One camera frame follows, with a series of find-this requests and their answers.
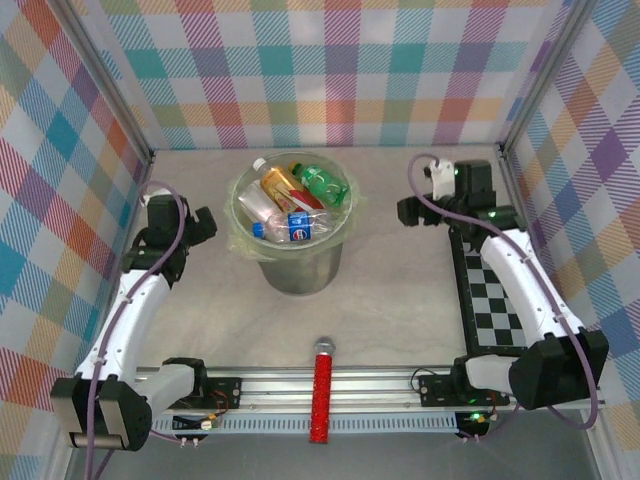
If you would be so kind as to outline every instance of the gray floor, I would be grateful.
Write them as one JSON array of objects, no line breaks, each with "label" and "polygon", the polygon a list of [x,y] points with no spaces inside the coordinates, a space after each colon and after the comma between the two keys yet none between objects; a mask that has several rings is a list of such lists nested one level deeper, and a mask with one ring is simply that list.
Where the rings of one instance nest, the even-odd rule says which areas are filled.
[{"label": "gray floor", "polygon": [[[220,233],[191,250],[183,279],[150,328],[139,364],[195,356],[212,367],[311,366],[314,340],[331,335],[338,365],[450,365],[465,347],[447,227],[405,228],[396,217],[396,202],[411,195],[407,164],[421,150],[311,150],[342,163],[369,207],[345,243],[334,282],[304,298],[275,291],[257,263],[227,248],[223,205],[229,185],[257,156],[270,152],[160,152],[152,177],[175,186],[192,208],[209,206]],[[496,161],[493,146],[430,151],[452,160]],[[494,178],[499,203],[506,203],[497,165]]]},{"label": "gray floor", "polygon": [[[102,459],[97,456],[96,464]],[[84,450],[67,480],[83,478]],[[546,411],[523,412],[493,438],[462,444],[453,434],[334,435],[328,445],[306,437],[211,438],[180,449],[151,439],[136,453],[116,452],[103,480],[216,478],[259,480],[596,480],[586,434]]]}]

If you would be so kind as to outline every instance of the bottle cap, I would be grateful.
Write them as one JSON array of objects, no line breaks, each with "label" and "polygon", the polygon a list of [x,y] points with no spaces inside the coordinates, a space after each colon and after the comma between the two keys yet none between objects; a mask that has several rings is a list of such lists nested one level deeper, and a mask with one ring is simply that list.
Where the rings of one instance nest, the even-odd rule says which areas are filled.
[{"label": "bottle cap", "polygon": [[297,174],[298,174],[298,172],[300,171],[300,168],[301,168],[301,167],[302,167],[302,164],[301,164],[301,163],[298,163],[298,162],[291,162],[291,163],[289,164],[289,171],[290,171],[291,173],[293,173],[294,175],[297,175]]},{"label": "bottle cap", "polygon": [[264,225],[260,222],[253,224],[253,236],[257,238],[264,238]]},{"label": "bottle cap", "polygon": [[253,162],[253,169],[257,172],[265,163],[267,163],[267,161],[264,158],[258,158],[255,162]]}]

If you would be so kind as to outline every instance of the plaid wall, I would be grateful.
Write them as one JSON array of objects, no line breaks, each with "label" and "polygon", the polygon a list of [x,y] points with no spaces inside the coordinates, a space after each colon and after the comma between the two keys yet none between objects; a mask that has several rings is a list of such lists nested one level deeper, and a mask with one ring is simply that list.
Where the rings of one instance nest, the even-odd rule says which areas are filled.
[{"label": "plaid wall", "polygon": [[640,1],[600,0],[516,148],[545,268],[599,326],[608,414],[640,471]]},{"label": "plaid wall", "polygon": [[571,0],[74,3],[150,143],[192,149],[493,143]]},{"label": "plaid wall", "polygon": [[143,176],[45,0],[0,2],[0,479],[36,478]]}]

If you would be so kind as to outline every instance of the black and white checkerboard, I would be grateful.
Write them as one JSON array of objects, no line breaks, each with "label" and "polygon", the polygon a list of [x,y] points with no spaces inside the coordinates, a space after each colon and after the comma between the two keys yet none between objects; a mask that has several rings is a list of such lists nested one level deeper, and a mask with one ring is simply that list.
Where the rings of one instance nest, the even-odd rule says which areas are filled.
[{"label": "black and white checkerboard", "polygon": [[458,231],[449,237],[468,353],[520,355],[524,331],[498,277]]}]

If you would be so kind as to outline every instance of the green soda bottle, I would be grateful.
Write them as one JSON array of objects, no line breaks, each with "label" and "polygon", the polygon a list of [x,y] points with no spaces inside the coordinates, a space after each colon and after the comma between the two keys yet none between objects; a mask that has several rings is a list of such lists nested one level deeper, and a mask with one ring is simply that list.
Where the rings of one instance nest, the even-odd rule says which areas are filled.
[{"label": "green soda bottle", "polygon": [[289,170],[318,200],[332,207],[339,207],[349,191],[349,185],[316,166],[304,166],[293,162]]}]

